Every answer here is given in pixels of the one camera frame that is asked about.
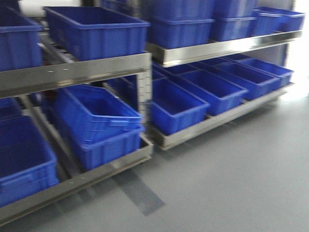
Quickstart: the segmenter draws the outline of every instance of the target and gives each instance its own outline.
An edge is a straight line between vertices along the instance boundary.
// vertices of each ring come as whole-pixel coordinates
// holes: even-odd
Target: blue storage bin
[[[225,57],[221,57],[222,59],[226,59],[228,61],[237,61],[237,60],[242,60],[242,59],[247,59],[247,58],[251,58],[249,56],[246,56],[244,54],[238,53],[238,54],[233,54],[233,55],[229,55],[229,56],[225,56]]]
[[[165,135],[204,120],[209,104],[167,79],[153,81],[151,122]]]
[[[28,116],[0,122],[0,207],[56,185],[56,156]]]
[[[0,121],[21,116],[21,109],[14,98],[0,99]]]
[[[170,21],[153,18],[150,40],[167,49],[206,44],[213,22],[213,19]]]
[[[214,18],[249,17],[257,0],[216,0]]]
[[[258,9],[261,11],[266,11],[266,12],[281,15],[281,21],[278,27],[278,31],[283,31],[283,32],[295,31],[295,30],[301,30],[303,28],[303,24],[304,24],[304,20],[306,16],[306,14],[304,13],[270,8],[270,7],[258,7]]]
[[[58,90],[55,112],[82,144],[92,144],[140,126],[141,115],[108,90],[72,86]]]
[[[123,14],[131,15],[132,9],[123,1],[118,0],[103,0],[102,7],[117,11]]]
[[[79,60],[139,54],[145,48],[148,22],[101,7],[44,9],[50,37]]]
[[[153,0],[152,15],[166,20],[212,17],[215,0]]]
[[[41,29],[12,8],[0,7],[0,71],[41,66]]]
[[[144,131],[142,125],[114,137],[84,145],[53,109],[49,108],[49,110],[55,119],[55,127],[62,137],[68,138],[74,155],[86,170],[94,169],[140,148],[140,133]]]
[[[166,78],[166,76],[160,73],[159,71],[153,70],[153,80],[158,80],[162,78],[164,79]]]
[[[251,36],[269,35],[278,30],[281,15],[274,13],[267,13],[260,10],[254,10],[253,17],[256,20],[251,22]]]
[[[211,68],[209,71],[227,81],[247,89],[248,92],[243,96],[244,99],[253,100],[269,92],[269,83],[267,81],[259,82],[258,77],[255,79],[255,81],[251,81],[220,69]]]
[[[218,64],[222,64],[222,63],[226,63],[228,62],[226,59],[223,58],[213,58],[213,59],[206,59],[206,60],[202,60],[200,61],[200,63],[202,64],[206,64],[209,66],[214,66],[214,65],[218,65]]]
[[[210,104],[210,115],[218,115],[241,104],[248,92],[205,70],[187,72],[172,80]]]
[[[251,68],[257,69],[260,72],[267,72],[268,74],[273,74],[275,77],[279,78],[280,81],[278,85],[274,87],[274,90],[286,86],[290,83],[290,79],[294,71],[286,69],[284,67],[261,61],[259,59],[244,59],[240,60],[239,63],[249,66]]]
[[[256,18],[218,18],[211,28],[210,38],[227,41],[246,38],[250,34],[250,24]]]
[[[208,69],[211,68],[210,65],[205,64],[205,63],[202,63],[202,62],[200,62],[200,61],[194,62],[194,63],[190,63],[190,65],[193,66],[193,67],[195,67],[196,70],[199,70],[199,69],[208,70]]]
[[[12,7],[14,10],[20,12],[18,0],[0,0],[0,6]]]
[[[265,95],[273,91],[274,88],[278,86],[278,84],[281,81],[274,75],[248,68],[242,64],[226,63],[217,65],[216,68],[219,68],[225,72],[228,72],[230,74],[241,77],[245,80],[261,85],[259,96]]]

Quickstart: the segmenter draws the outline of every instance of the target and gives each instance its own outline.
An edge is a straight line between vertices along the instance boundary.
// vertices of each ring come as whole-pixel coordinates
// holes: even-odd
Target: plastic bin handle
[[[115,127],[124,127],[127,126],[129,124],[128,121],[114,121],[112,120],[110,125],[111,126],[115,126]]]
[[[11,185],[20,185],[20,184],[23,184],[25,182],[29,182],[29,181],[33,181],[33,175],[31,174],[27,174],[27,175],[23,175],[21,177],[18,177],[16,179],[13,179],[11,181],[7,181],[6,183],[2,183],[1,186],[0,186],[0,191],[2,188],[5,188],[5,187],[10,187]]]

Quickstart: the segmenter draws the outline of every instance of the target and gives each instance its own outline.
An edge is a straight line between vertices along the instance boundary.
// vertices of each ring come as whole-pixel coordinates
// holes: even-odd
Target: white wall
[[[80,0],[22,0],[21,11],[30,17],[43,17],[43,6],[80,6]]]

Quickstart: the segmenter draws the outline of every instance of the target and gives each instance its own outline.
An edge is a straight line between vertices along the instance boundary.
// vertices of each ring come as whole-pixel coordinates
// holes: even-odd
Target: shelf rack
[[[190,139],[193,139],[216,127],[219,127],[227,122],[230,122],[238,117],[241,117],[262,107],[267,102],[270,102],[287,93],[286,89],[287,87],[284,87],[274,92],[268,93],[260,98],[244,102],[242,105],[217,116],[208,116],[204,121],[169,136],[164,135],[156,127],[152,126],[150,127],[152,139],[160,146],[162,150],[169,150],[179,144],[182,144]]]
[[[142,134],[140,149],[85,172],[75,162],[69,147],[47,122],[40,108],[34,107],[26,96],[33,92],[136,74],[139,112],[145,123],[149,119],[148,108],[152,98],[150,53],[78,62],[49,40],[46,33],[41,34],[40,45],[45,58],[52,65],[0,72],[0,98],[19,96],[26,114],[32,117],[57,154],[61,183],[1,207],[0,226],[143,163],[151,159],[153,154],[153,144]]]
[[[301,37],[301,35],[302,31],[298,30],[175,49],[164,49],[149,43],[147,44],[146,50],[153,54],[154,61],[168,68],[205,59],[287,44]]]
[[[302,31],[298,30],[175,49],[164,49],[149,43],[147,44],[146,50],[153,54],[153,60],[155,62],[168,68],[205,59],[287,44],[301,36]],[[284,87],[271,92],[253,101],[244,102],[242,105],[220,115],[208,116],[204,121],[169,136],[164,135],[156,127],[150,126],[151,137],[162,150],[169,150],[263,106],[265,103],[285,94],[287,92],[286,88]]]

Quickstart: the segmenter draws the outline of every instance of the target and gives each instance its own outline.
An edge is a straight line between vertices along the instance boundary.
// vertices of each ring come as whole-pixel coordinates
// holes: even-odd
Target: gray floor
[[[1,232],[308,232],[308,83]]]

